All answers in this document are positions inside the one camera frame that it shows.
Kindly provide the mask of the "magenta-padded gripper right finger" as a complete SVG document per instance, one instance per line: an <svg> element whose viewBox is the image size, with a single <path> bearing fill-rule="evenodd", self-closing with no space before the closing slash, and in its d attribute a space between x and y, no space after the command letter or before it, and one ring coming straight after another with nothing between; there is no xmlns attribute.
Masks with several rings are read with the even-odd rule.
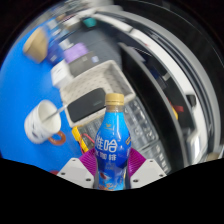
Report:
<svg viewBox="0 0 224 224"><path fill-rule="evenodd" d="M165 177L165 172L154 159L146 159L135 149L131 149L128 159L129 188L146 186Z"/></svg>

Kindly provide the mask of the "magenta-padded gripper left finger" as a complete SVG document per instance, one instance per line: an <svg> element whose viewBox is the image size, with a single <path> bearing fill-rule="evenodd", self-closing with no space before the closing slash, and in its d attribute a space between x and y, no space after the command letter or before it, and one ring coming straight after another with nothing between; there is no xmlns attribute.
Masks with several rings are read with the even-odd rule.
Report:
<svg viewBox="0 0 224 224"><path fill-rule="evenodd" d="M79 158L71 158L58 172L58 176L78 186L93 189L96 186L97 160L92 148Z"/></svg>

